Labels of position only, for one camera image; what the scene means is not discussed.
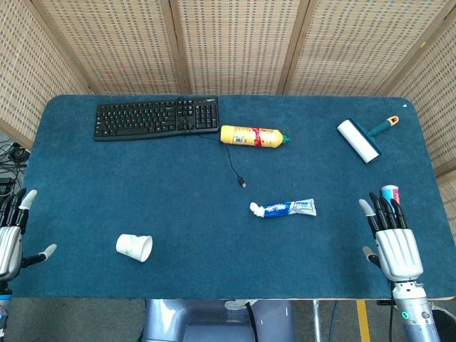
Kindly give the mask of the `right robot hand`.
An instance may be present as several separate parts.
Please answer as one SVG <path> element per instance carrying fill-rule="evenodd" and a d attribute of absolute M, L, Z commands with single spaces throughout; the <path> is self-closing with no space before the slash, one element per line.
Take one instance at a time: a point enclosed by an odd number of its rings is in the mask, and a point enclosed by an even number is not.
<path fill-rule="evenodd" d="M 423 264 L 413 231 L 400 203 L 369 194 L 359 200 L 377 248 L 376 265 L 391 282 L 414 281 L 423 274 Z"/>

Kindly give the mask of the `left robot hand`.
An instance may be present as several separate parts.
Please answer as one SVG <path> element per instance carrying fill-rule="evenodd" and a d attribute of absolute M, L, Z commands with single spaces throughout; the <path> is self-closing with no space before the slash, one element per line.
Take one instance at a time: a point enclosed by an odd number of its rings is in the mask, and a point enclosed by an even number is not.
<path fill-rule="evenodd" d="M 29 211 L 37 193 L 23 188 L 1 200 L 1 284 L 15 279 L 21 269 L 48 260 L 57 249 L 51 244 L 36 255 L 23 256 Z"/>

